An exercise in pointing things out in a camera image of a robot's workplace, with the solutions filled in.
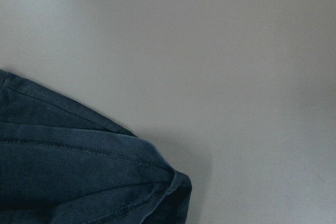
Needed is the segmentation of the black t-shirt with logo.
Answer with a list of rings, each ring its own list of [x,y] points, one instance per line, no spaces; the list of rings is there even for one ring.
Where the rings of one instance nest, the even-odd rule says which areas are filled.
[[[185,223],[191,191],[150,142],[1,71],[1,223]]]

